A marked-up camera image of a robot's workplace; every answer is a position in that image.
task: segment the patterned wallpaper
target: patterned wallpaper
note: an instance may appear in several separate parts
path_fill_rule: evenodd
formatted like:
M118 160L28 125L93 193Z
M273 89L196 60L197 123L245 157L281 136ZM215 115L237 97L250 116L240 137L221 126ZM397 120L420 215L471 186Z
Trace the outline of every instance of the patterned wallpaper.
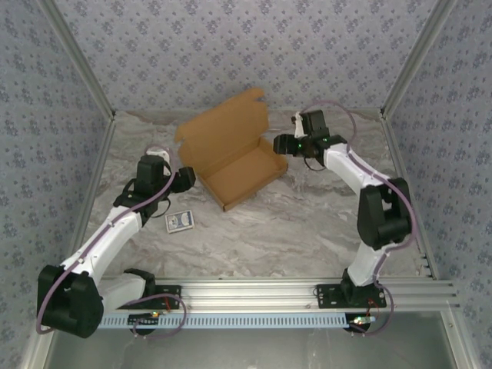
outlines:
M105 129L32 0L0 2L0 367L17 367L36 281L67 252Z
M442 278L492 367L492 3L459 1L391 121Z
M381 106L434 0L57 0L116 110Z

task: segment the cardboard box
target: cardboard box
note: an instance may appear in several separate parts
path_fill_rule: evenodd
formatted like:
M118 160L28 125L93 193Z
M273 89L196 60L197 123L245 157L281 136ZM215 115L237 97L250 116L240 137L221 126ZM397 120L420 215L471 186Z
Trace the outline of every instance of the cardboard box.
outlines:
M252 196L287 170L287 160L261 137L268 129L264 92L251 88L180 125L175 141L183 165L224 211Z

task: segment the marble floor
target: marble floor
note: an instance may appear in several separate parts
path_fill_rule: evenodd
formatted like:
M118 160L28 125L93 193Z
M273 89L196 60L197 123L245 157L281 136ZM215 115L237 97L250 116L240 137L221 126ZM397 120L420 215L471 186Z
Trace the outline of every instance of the marble floor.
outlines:
M270 111L273 141L293 133L292 111ZM176 150L175 128L196 112L123 112L115 117L115 134L102 174L85 238L107 216L112 202L135 176L145 147L159 143ZM342 113L326 111L332 134L351 135ZM370 165L394 175L381 124L356 115L356 152ZM197 181L183 194L172 194L169 212L192 210L195 228L168 234L165 219L152 219L121 250L107 273L140 268L167 277L338 277L352 262L360 238L357 197L337 175L309 171L300 158L288 158L288 171L252 198L224 213ZM161 203L160 210L167 204ZM395 252L382 274L420 275L417 245Z

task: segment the box lid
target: box lid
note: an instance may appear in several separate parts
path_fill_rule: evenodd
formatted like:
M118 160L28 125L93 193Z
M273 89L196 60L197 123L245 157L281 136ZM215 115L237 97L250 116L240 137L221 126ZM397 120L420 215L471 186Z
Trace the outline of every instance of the box lid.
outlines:
M201 173L257 140L268 129L267 105L258 101L263 96L261 88L250 88L180 125L175 142L182 141L183 164Z

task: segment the floral wallpaper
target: floral wallpaper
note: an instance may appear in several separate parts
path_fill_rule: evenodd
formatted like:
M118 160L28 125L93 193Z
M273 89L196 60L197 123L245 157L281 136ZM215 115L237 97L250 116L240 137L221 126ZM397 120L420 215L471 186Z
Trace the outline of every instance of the floral wallpaper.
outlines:
M0 367L19 365L38 273L66 256L106 121L34 0L0 2Z
M492 3L457 3L391 122L440 275L492 367Z
M116 110L382 106L434 0L57 0Z

